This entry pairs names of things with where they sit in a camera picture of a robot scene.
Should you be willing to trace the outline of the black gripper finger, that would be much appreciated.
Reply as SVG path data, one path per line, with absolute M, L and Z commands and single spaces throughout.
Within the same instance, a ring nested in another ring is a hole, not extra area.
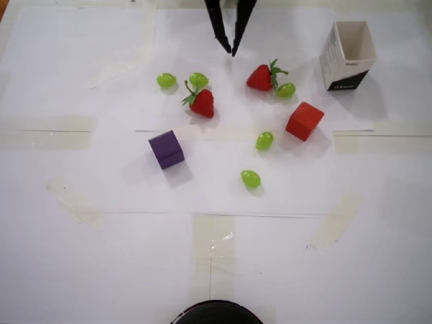
M 257 0 L 239 0 L 237 3 L 237 16 L 235 25 L 235 37 L 232 47 L 232 56 L 234 57 L 240 46 L 240 41 L 244 35 L 246 26 L 252 14 Z
M 211 25 L 213 27 L 215 38 L 219 41 L 227 53 L 231 53 L 232 48 L 226 37 L 225 28 L 223 25 L 220 0 L 205 0 L 205 5 L 209 14 Z

